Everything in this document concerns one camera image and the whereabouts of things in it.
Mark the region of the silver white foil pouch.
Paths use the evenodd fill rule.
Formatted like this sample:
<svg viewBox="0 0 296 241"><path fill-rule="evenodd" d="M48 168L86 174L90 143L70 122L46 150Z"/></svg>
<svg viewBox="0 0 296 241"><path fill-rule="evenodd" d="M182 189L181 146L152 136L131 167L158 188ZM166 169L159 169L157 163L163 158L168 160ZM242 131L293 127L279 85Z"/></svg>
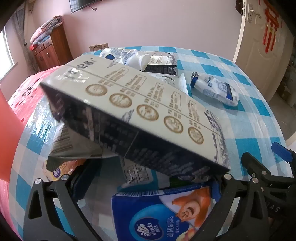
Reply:
<svg viewBox="0 0 296 241"><path fill-rule="evenodd" d="M176 75L169 75L169 74L160 74L160 73L149 73L149 75L158 78L159 80L164 81L165 83L177 88L178 90L184 92L185 94L189 95L187 90L187 82L185 79L184 73L180 76Z"/></svg>

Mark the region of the brown wooden cabinet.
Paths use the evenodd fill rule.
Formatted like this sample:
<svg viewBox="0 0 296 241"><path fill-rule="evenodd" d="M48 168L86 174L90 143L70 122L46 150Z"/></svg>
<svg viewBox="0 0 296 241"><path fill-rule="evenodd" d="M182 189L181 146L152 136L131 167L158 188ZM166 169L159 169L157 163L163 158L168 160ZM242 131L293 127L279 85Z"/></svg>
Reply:
<svg viewBox="0 0 296 241"><path fill-rule="evenodd" d="M41 41L32 51L40 71L64 65L73 60L63 24Z"/></svg>

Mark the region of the blue white checkered tablecloth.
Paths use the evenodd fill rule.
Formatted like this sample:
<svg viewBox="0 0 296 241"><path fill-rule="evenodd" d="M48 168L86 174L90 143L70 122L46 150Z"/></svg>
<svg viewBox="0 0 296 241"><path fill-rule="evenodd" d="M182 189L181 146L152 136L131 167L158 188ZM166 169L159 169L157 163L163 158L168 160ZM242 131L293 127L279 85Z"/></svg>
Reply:
<svg viewBox="0 0 296 241"><path fill-rule="evenodd" d="M239 104L235 108L208 98L197 90L189 90L189 95L219 119L226 138L230 172L236 179L247 177L240 162L244 152L250 152L273 174L291 176L288 164L271 151L273 142L285 144L276 117L256 86L235 63L214 54L182 48L139 46L138 50L173 53L178 61L178 72L184 73L187 80L197 71L234 86L239 93ZM19 235L23 235L25 209L34 180L45 178L42 167L50 152L57 126L48 101L43 96L25 126L11 170L9 213ZM103 159L100 172L88 189L86 198L79 204L104 240L117 239L111 218L111 197L123 182L119 159Z"/></svg>

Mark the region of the yellow red snack wrapper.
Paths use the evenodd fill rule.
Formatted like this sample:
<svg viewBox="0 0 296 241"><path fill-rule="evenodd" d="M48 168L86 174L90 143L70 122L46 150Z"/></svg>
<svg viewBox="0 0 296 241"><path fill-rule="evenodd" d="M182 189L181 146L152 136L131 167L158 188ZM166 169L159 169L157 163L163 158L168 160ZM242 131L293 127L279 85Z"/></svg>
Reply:
<svg viewBox="0 0 296 241"><path fill-rule="evenodd" d="M54 171L49 171L46 169L47 160L43 163L43 173L46 176L47 181L57 181L59 178L65 174L70 175L78 166L84 164L86 159L78 159L67 161L57 167Z"/></svg>

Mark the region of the folded pink grey blankets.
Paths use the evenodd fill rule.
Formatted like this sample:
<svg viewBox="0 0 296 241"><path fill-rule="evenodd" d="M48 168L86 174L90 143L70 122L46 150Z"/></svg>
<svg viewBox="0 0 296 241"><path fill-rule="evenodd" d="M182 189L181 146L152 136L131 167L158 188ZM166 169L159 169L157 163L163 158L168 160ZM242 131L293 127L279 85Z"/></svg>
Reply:
<svg viewBox="0 0 296 241"><path fill-rule="evenodd" d="M29 46L30 51L33 51L41 40L50 35L53 29L62 25L63 21L63 17L58 15L43 23L43 25L41 25L31 36L31 45Z"/></svg>

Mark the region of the black wall television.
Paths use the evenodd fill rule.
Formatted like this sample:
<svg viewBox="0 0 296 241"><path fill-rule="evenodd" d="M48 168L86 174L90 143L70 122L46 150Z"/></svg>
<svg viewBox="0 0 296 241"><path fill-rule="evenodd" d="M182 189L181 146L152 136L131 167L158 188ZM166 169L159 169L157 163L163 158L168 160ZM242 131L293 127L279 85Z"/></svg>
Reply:
<svg viewBox="0 0 296 241"><path fill-rule="evenodd" d="M92 7L92 5L100 1L101 0L69 0L70 11L71 13L75 13L86 7L90 7L93 11L96 11L97 8Z"/></svg>

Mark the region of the bright bedroom window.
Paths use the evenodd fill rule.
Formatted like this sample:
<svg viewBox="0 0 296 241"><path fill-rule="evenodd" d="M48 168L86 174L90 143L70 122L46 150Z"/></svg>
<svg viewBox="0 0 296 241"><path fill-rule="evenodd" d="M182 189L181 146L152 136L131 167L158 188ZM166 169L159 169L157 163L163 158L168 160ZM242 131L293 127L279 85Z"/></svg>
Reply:
<svg viewBox="0 0 296 241"><path fill-rule="evenodd" d="M6 27L1 31L0 37L0 81L2 81L17 63L14 62L10 52L6 36Z"/></svg>

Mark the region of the crushed MagicDay plastic bottle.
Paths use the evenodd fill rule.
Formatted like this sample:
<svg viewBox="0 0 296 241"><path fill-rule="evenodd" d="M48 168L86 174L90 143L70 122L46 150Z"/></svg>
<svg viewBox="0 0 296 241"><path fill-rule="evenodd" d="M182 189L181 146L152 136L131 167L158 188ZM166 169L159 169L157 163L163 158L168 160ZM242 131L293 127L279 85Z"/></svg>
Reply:
<svg viewBox="0 0 296 241"><path fill-rule="evenodd" d="M238 105L239 94L234 87L212 75L194 71L191 76L190 86L205 96L222 102L225 105L232 107Z"/></svg>

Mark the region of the white milk carton box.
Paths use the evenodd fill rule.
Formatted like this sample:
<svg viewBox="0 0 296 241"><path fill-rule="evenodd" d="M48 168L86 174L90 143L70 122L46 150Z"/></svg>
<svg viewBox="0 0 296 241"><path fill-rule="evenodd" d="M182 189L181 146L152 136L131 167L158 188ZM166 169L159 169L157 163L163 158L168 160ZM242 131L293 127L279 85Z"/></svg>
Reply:
<svg viewBox="0 0 296 241"><path fill-rule="evenodd" d="M230 170L217 117L163 80L82 55L40 85L56 120L134 163L196 182Z"/></svg>

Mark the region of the black white carton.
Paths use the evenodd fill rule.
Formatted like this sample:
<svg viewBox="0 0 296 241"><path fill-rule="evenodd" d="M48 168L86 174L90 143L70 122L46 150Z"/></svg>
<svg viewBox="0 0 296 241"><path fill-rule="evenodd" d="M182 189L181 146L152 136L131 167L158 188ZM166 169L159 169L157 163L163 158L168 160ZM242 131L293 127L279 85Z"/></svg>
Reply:
<svg viewBox="0 0 296 241"><path fill-rule="evenodd" d="M151 58L144 72L178 76L178 64L173 54L157 51L146 51L145 53L149 53Z"/></svg>

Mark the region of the red door decoration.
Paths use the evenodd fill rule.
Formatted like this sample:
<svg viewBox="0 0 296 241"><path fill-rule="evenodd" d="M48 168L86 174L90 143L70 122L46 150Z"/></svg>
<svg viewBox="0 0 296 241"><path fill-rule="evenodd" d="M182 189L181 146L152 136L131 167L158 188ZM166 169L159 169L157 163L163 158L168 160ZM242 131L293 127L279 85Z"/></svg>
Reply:
<svg viewBox="0 0 296 241"><path fill-rule="evenodd" d="M269 1L258 1L258 4L263 8L263 13L265 17L262 44L265 47L265 53L273 52L275 45L277 45L277 42L280 41L283 20L280 17L277 9Z"/></svg>

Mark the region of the blue Vinda tissue pack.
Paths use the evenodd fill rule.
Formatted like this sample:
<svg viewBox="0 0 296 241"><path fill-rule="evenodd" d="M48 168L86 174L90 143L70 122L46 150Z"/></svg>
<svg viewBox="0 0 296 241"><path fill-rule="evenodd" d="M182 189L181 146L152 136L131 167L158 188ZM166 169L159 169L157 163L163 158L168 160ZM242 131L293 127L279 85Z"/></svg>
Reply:
<svg viewBox="0 0 296 241"><path fill-rule="evenodd" d="M190 240L214 204L211 187L199 184L119 192L111 199L118 240Z"/></svg>

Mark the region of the grey plaid curtain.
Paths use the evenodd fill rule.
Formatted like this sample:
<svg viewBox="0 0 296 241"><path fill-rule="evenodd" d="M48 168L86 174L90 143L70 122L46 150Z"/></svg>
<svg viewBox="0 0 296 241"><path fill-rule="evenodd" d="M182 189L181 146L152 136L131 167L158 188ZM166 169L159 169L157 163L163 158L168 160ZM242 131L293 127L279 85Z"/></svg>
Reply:
<svg viewBox="0 0 296 241"><path fill-rule="evenodd" d="M29 50L28 42L25 39L25 19L26 19L27 1L24 1L13 13L13 27L15 29L18 42L22 48L22 52L26 61L27 69L31 74L39 72L39 67L34 59L33 54Z"/></svg>

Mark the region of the pink floral bedspread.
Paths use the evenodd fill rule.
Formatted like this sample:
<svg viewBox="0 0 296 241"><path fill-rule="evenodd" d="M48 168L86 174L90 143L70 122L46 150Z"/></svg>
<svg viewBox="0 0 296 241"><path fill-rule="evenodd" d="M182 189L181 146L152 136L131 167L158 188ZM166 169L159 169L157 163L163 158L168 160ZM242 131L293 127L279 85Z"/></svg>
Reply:
<svg viewBox="0 0 296 241"><path fill-rule="evenodd" d="M9 99L8 105L23 125L27 124L37 104L44 95L39 87L39 83L59 68L59 66L55 66L29 76ZM1 180L1 214L16 235L19 235L9 213L9 183L4 180Z"/></svg>

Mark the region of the wall power outlet strip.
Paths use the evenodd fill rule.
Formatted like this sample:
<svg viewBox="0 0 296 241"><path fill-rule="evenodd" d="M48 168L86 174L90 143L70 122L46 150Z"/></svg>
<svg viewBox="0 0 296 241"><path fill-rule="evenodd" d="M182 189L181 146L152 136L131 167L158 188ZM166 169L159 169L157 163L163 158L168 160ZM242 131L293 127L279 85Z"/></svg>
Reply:
<svg viewBox="0 0 296 241"><path fill-rule="evenodd" d="M90 50L90 52L93 52L93 51L100 51L105 48L108 48L108 43L104 43L104 44L100 44L100 45L92 45L89 47L89 50Z"/></svg>

